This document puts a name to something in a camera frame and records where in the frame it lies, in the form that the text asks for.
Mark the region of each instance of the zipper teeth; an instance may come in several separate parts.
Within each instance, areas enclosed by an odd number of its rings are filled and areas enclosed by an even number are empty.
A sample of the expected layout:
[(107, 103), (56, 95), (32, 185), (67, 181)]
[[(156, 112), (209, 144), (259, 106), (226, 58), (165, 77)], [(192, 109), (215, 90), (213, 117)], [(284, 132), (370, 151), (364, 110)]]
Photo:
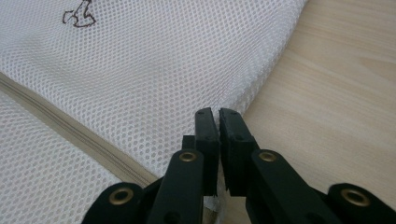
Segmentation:
[(2, 84), (2, 86), (4, 88), (6, 88), (9, 92), (11, 92), (14, 96), (18, 97), (19, 99), (23, 100), (25, 103), (29, 104), (30, 106), (32, 106), (33, 108), (35, 108), (36, 110), (41, 112), (46, 118), (50, 119), (51, 122), (55, 123), (58, 127), (65, 130), (66, 132), (70, 133), (72, 136), (77, 138), (80, 142), (85, 144), (87, 147), (91, 148), (94, 152), (100, 154), (108, 162), (110, 162), (112, 165), (116, 166), (118, 169), (120, 169), (120, 171), (122, 171), (125, 175), (127, 175), (129, 178), (131, 178), (135, 183), (141, 185), (142, 187), (145, 187), (153, 181), (152, 178), (147, 179), (137, 172), (139, 170), (144, 169), (140, 164), (131, 166), (131, 165), (125, 163), (123, 160), (118, 158), (116, 155), (114, 155), (107, 148), (101, 146), (101, 144), (96, 142), (94, 139), (90, 138), (87, 134), (76, 129), (71, 124), (69, 124), (66, 120), (62, 119), (56, 113), (54, 113), (50, 109), (46, 108), (44, 105), (42, 105), (40, 102), (38, 102), (35, 98), (33, 98), (30, 95), (28, 95), (27, 93), (19, 90), (14, 85), (8, 84), (7, 81), (3, 80), (2, 78), (0, 78), (0, 83)]

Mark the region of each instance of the black ink drawing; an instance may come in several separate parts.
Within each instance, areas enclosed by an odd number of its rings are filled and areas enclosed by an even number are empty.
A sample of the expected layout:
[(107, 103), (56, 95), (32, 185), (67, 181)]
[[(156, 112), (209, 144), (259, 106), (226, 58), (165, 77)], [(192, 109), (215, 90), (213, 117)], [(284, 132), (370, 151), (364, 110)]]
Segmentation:
[(96, 23), (95, 18), (88, 12), (88, 6), (92, 0), (83, 0), (77, 10), (70, 10), (64, 13), (63, 23), (74, 19), (73, 25), (77, 28), (88, 27)]

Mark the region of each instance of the light wood surface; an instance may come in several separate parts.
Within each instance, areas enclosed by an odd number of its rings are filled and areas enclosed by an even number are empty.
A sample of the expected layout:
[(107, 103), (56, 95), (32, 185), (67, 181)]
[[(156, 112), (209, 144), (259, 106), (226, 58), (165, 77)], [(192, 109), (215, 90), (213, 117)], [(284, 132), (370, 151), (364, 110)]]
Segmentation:
[[(396, 1), (308, 2), (244, 118), (310, 186), (353, 183), (396, 209)], [(249, 223), (244, 202), (224, 223)]]

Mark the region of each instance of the white mesh fabric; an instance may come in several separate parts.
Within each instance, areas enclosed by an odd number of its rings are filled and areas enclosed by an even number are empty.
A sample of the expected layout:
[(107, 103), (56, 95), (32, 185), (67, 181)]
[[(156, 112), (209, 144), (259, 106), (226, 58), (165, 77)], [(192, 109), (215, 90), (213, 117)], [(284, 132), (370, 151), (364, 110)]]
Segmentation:
[(2, 0), (0, 71), (160, 176), (196, 110), (246, 110), (304, 3)]
[(80, 223), (117, 182), (0, 91), (0, 223)]

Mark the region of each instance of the mesh texture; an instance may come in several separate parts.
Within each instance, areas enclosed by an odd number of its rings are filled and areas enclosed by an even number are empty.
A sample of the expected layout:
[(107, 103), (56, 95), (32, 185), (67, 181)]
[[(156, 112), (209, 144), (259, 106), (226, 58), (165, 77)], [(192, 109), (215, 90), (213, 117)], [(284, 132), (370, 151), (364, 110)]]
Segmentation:
[(0, 71), (161, 176), (193, 114), (244, 112), (305, 0), (0, 2)]
[(0, 91), (0, 223), (81, 223), (120, 182)]

